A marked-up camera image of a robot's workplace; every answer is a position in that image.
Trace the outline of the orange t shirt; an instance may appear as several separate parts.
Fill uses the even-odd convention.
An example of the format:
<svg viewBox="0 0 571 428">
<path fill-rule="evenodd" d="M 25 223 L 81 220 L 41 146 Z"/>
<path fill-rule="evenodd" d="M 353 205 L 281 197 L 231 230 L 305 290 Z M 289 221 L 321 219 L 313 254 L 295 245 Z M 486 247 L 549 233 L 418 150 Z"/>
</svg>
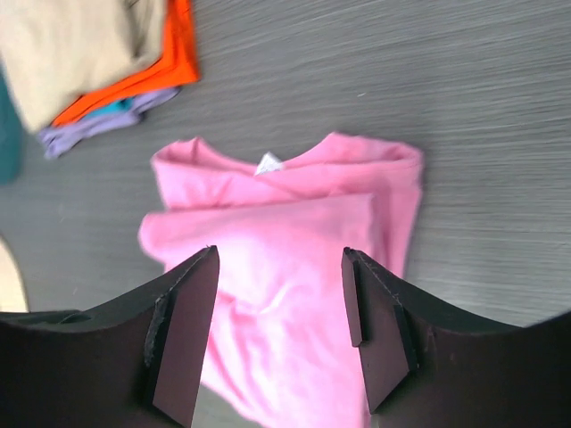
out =
<svg viewBox="0 0 571 428">
<path fill-rule="evenodd" d="M 187 0 L 174 0 L 167 2 L 167 9 L 161 57 L 144 70 L 82 95 L 53 120 L 54 126 L 75 123 L 123 98 L 200 80 L 192 5 Z"/>
</svg>

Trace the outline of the beige t shirt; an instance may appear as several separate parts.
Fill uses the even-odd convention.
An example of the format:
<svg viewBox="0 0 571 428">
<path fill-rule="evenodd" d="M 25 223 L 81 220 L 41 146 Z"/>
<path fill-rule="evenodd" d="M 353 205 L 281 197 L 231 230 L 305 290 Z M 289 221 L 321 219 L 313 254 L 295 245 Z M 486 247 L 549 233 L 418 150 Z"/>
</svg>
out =
<svg viewBox="0 0 571 428">
<path fill-rule="evenodd" d="M 156 62 L 164 1 L 3 1 L 1 63 L 23 126 L 36 133 L 82 95 Z"/>
</svg>

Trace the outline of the teal t shirt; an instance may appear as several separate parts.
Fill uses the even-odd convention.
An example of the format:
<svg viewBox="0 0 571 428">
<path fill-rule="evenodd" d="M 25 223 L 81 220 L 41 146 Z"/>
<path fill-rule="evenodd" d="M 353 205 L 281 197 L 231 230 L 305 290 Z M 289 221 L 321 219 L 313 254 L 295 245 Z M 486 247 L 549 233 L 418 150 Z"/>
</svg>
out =
<svg viewBox="0 0 571 428">
<path fill-rule="evenodd" d="M 99 107 L 89 112 L 88 115 L 85 116 L 85 118 L 91 119 L 95 117 L 115 115 L 123 113 L 125 111 L 129 111 L 133 104 L 133 100 L 134 100 L 133 97 L 119 99 L 117 101 L 106 104 L 105 106 Z"/>
</svg>

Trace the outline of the pink t shirt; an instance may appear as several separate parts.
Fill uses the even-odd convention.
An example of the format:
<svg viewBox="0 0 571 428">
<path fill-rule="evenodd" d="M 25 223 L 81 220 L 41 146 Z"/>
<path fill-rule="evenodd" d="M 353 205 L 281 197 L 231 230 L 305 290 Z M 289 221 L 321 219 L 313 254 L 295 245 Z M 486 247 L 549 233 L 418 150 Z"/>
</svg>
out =
<svg viewBox="0 0 571 428">
<path fill-rule="evenodd" d="M 166 269 L 203 247 L 219 251 L 202 384 L 265 427 L 368 426 L 343 250 L 403 274 L 422 152 L 332 133 L 259 173 L 195 138 L 151 164 L 164 208 L 144 217 L 142 250 Z"/>
</svg>

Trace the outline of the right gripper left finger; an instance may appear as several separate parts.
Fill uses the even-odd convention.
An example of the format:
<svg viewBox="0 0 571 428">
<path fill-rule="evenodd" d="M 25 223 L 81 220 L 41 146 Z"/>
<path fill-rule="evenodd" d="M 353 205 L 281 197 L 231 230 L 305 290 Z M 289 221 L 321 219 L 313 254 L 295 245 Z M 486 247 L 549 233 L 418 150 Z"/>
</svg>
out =
<svg viewBox="0 0 571 428">
<path fill-rule="evenodd" d="M 2 426 L 190 426 L 218 281 L 211 246 L 91 309 L 3 312 Z"/>
</svg>

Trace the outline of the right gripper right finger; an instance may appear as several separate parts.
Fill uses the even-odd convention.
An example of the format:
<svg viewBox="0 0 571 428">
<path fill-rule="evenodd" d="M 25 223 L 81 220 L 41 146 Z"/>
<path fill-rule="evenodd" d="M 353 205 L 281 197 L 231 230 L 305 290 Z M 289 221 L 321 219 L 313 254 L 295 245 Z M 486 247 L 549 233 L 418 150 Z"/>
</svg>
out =
<svg viewBox="0 0 571 428">
<path fill-rule="evenodd" d="M 458 308 L 345 249 L 343 296 L 382 427 L 567 427 L 570 316 L 519 327 Z"/>
</svg>

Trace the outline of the lavender t shirt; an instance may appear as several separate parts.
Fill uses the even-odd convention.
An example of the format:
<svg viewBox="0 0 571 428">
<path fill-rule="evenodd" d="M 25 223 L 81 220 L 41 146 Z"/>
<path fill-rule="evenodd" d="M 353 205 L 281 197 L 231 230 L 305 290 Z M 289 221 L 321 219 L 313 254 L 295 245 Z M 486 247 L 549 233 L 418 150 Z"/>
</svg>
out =
<svg viewBox="0 0 571 428">
<path fill-rule="evenodd" d="M 165 104 L 179 92 L 180 87 L 174 86 L 133 96 L 129 111 L 91 119 L 83 117 L 69 125 L 50 126 L 38 132 L 37 140 L 47 159 L 57 159 L 82 140 L 140 123 L 149 110 Z"/>
</svg>

